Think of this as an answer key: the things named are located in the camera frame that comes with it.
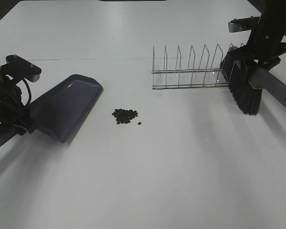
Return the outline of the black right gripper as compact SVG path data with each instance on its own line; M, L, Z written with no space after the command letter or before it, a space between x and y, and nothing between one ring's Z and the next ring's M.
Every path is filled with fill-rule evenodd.
M283 32L258 35L257 31L251 31L247 44L233 51L233 60L258 60L258 64L269 71L280 63L279 56L286 53L283 36Z

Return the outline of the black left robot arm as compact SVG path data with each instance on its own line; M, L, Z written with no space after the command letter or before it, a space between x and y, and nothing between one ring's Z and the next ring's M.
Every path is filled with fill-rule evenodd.
M36 121L31 117L32 100L28 81L39 80L40 67L16 54L6 56L6 63L0 66L0 126L15 128L23 135L37 129Z

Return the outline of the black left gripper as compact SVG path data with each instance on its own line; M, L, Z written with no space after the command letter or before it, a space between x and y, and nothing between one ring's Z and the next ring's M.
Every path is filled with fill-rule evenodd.
M32 133L36 122L31 117L31 89L28 80L6 74L7 69L0 69L0 124L3 127L14 127L16 133ZM17 84L22 81L28 92L28 100L22 102L22 91Z

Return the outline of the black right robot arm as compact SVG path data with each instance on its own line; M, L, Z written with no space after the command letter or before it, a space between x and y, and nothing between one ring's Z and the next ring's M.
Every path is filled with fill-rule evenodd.
M230 32L250 30L246 45L231 51L233 60L258 60L267 70L281 62L286 53L286 0L267 0L260 17L233 19L228 23Z

